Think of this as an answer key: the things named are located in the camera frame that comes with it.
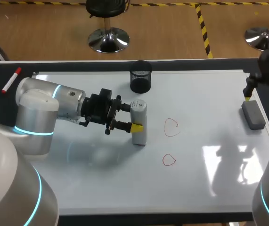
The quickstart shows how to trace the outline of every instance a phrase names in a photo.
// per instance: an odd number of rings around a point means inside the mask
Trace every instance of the wooden floor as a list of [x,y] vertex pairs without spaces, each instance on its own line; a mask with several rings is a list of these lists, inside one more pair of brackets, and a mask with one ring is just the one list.
[[[131,0],[132,3],[184,1]],[[259,56],[260,52],[249,47],[243,35],[250,27],[268,26],[269,5],[202,5],[201,12],[214,58]],[[111,18],[111,25],[129,34],[130,45],[119,53],[101,54],[89,48],[87,39],[94,30],[103,27],[103,20],[89,19],[84,6],[0,4],[0,46],[11,60],[207,58],[194,7],[131,6],[128,12]]]

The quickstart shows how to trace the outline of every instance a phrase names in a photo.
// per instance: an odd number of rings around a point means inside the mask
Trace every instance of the red heart drawing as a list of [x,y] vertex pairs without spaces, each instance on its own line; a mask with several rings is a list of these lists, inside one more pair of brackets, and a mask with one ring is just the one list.
[[166,128],[166,124],[167,124],[167,121],[168,121],[168,120],[172,120],[173,122],[175,122],[176,127],[178,127],[178,123],[177,123],[174,119],[171,119],[171,118],[166,119],[166,121],[164,122],[164,133],[165,133],[165,135],[166,135],[167,137],[174,137],[174,136],[176,136],[177,134],[179,134],[180,131],[179,131],[178,133],[174,134],[174,135],[168,135],[168,134],[167,134],[167,130],[173,130],[173,127],[171,127],[171,125],[169,126],[169,127],[170,127],[169,129]]
[[165,166],[171,166],[171,165],[173,165],[175,162],[176,162],[176,159],[174,159],[173,156],[170,155],[170,154],[166,154],[166,155],[163,157],[163,164],[164,164]]

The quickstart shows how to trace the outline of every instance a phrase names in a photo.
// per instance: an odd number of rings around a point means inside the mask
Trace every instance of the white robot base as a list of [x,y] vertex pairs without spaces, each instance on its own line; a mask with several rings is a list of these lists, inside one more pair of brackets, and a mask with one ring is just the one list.
[[0,133],[0,226],[56,226],[58,216],[48,183]]

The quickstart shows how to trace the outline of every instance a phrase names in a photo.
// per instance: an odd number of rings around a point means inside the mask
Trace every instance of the gray eraser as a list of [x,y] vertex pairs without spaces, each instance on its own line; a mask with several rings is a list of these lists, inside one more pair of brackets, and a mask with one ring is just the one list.
[[266,122],[257,101],[244,101],[241,107],[250,129],[264,129]]

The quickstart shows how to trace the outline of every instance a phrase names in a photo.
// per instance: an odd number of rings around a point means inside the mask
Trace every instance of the chrome base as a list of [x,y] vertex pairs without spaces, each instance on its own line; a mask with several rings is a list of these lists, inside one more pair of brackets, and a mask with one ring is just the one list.
[[255,27],[247,30],[244,38],[253,48],[261,51],[269,49],[269,31],[265,27]]
[[106,34],[105,29],[98,29],[88,37],[89,46],[100,53],[115,53],[129,45],[129,36],[122,29],[112,27]]

